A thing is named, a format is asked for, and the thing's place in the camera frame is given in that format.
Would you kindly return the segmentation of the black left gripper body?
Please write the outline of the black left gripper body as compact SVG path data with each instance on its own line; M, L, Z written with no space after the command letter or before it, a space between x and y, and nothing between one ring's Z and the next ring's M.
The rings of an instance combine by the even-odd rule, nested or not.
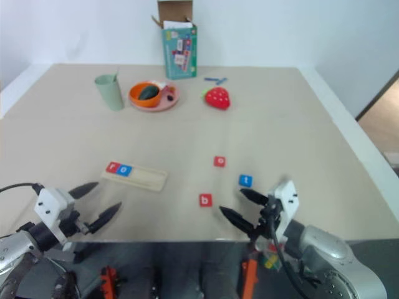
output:
M94 234L94 229L85 222L79 220L80 213L73 210L68 218L61 220L59 229L66 237L72 237L75 234Z

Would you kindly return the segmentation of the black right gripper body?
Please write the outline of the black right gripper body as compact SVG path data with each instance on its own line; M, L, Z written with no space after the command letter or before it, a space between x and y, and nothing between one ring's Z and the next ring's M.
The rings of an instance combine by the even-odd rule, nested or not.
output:
M258 224L255 228L255 238L262 236L273 241L277 240L276 229L281 221L282 203L273 196L261 196L259 205L263 206Z

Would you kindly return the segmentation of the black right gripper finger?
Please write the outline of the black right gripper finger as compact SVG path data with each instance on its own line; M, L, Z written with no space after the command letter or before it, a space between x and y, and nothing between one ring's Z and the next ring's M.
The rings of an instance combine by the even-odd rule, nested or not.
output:
M224 206L219 206L219 210L233 226L244 232L250 239L257 239L259 237L259 232L254 225L247 221L240 213Z
M239 192L249 201L257 205L267 205L269 198L253 189L241 188Z

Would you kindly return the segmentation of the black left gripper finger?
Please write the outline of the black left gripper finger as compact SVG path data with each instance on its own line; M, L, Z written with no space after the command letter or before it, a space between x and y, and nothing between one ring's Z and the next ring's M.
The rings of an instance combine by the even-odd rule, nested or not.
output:
M74 199L80 199L86 196L88 193L90 193L95 187L99 185L98 182L90 182L90 183L85 183L83 185L77 186L73 188L72 190L69 191L69 194L74 198Z
M113 216L118 212L120 209L122 203L119 202L105 211L101 213L96 221L88 225L89 232L90 233L96 233L98 230L100 230L103 226L105 226L108 222L111 221Z

